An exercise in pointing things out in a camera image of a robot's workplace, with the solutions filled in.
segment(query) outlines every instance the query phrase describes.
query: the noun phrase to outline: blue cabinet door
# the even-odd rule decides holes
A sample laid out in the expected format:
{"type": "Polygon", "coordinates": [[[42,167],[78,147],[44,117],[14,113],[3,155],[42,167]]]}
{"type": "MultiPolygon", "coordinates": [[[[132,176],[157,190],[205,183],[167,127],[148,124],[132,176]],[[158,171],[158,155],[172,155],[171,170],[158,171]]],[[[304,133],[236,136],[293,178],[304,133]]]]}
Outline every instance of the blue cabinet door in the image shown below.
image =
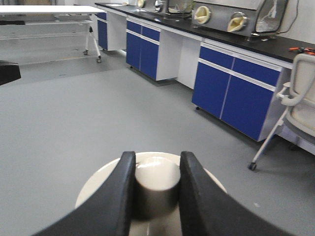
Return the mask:
{"type": "Polygon", "coordinates": [[[140,71],[153,79],[157,78],[158,45],[141,39],[140,71]]]}
{"type": "Polygon", "coordinates": [[[98,44],[103,49],[108,49],[107,46],[107,23],[103,21],[97,21],[97,30],[98,30],[98,44]]]}
{"type": "Polygon", "coordinates": [[[232,76],[222,120],[258,140],[273,92],[232,76]]]}
{"type": "Polygon", "coordinates": [[[136,69],[140,69],[140,53],[141,53],[141,38],[127,33],[126,41],[126,63],[132,65],[136,69]]]}
{"type": "Polygon", "coordinates": [[[199,62],[192,102],[220,118],[229,78],[229,74],[199,62]]]}

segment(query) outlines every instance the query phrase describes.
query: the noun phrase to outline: white table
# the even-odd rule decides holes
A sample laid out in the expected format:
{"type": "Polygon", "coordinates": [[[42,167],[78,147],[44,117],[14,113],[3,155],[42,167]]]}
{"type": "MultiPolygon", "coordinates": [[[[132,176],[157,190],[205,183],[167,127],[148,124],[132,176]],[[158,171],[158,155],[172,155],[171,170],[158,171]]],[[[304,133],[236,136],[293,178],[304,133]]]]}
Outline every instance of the white table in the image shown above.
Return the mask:
{"type": "Polygon", "coordinates": [[[104,10],[92,6],[2,5],[0,40],[85,35],[86,48],[83,53],[88,54],[91,37],[97,51],[96,61],[100,63],[101,55],[91,27],[93,21],[90,15],[101,12],[104,10]],[[66,32],[65,26],[69,24],[77,25],[76,30],[66,32]]]}

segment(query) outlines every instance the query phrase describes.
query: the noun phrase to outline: chair armrest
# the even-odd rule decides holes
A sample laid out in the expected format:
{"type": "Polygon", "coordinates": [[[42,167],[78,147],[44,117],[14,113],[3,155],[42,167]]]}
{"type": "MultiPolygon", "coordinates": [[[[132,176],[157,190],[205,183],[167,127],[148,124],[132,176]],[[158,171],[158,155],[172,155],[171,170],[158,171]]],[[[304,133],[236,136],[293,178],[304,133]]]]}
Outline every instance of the chair armrest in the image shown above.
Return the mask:
{"type": "Polygon", "coordinates": [[[291,86],[291,82],[286,82],[283,84],[283,88],[280,92],[277,93],[277,98],[282,100],[284,97],[288,97],[288,95],[284,94],[284,92],[291,86]]]}

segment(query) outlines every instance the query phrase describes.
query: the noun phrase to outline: blue drawer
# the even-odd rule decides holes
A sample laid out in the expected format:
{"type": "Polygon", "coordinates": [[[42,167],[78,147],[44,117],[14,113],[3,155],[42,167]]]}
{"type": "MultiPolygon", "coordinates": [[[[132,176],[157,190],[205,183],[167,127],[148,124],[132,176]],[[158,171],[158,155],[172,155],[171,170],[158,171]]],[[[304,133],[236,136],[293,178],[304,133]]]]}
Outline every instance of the blue drawer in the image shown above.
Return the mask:
{"type": "Polygon", "coordinates": [[[127,29],[131,30],[133,32],[136,32],[138,34],[141,34],[141,25],[131,22],[131,21],[127,21],[127,29]]]}
{"type": "Polygon", "coordinates": [[[150,39],[153,39],[155,41],[159,41],[159,31],[156,31],[154,29],[150,29],[147,27],[142,27],[142,35],[145,37],[148,37],[150,39]]]}
{"type": "Polygon", "coordinates": [[[102,13],[98,13],[97,14],[97,17],[98,18],[101,18],[103,20],[107,20],[107,14],[105,12],[102,12],[102,13]]]}
{"type": "Polygon", "coordinates": [[[277,84],[280,75],[279,71],[239,58],[235,59],[233,70],[273,86],[277,84]]]}
{"type": "Polygon", "coordinates": [[[232,63],[233,63],[233,58],[234,58],[230,55],[220,53],[218,51],[215,51],[215,50],[212,50],[209,48],[205,48],[205,47],[200,48],[199,57],[201,59],[210,61],[214,64],[223,66],[223,67],[228,68],[228,69],[231,69],[232,63]]]}

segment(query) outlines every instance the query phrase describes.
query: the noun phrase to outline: office chair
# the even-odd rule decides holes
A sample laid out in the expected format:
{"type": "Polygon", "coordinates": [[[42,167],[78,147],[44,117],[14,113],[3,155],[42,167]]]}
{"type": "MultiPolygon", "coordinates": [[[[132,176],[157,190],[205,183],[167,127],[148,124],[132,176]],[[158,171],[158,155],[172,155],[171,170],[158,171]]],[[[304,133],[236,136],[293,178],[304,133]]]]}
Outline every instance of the office chair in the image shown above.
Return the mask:
{"type": "Polygon", "coordinates": [[[279,126],[285,124],[298,138],[315,144],[315,56],[298,54],[293,60],[290,82],[277,94],[286,106],[276,125],[258,150],[248,168],[254,171],[257,159],[279,126]],[[289,88],[289,95],[284,95],[289,88]]]}

